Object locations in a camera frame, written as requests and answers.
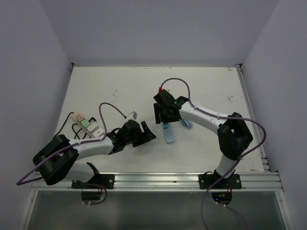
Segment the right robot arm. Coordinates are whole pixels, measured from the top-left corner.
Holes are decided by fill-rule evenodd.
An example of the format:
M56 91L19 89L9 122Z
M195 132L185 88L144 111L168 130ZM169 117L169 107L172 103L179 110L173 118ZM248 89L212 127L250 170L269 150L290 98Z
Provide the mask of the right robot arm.
M229 185L235 164L253 140L242 116L236 112L226 115L197 107L188 98L180 96L176 99L166 90L160 90L153 99L157 124L188 120L217 135L222 156L213 174L205 176L203 181L219 188Z

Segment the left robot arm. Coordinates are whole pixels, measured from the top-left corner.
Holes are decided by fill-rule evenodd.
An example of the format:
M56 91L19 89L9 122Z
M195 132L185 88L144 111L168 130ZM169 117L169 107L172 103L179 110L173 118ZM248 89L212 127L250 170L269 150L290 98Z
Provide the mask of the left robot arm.
M78 163L78 160L111 155L123 151L127 145L137 147L155 138L145 121L128 120L121 128L98 138L74 140L59 135L33 157L33 163L47 185L67 179L95 188L100 182L98 170L92 163Z

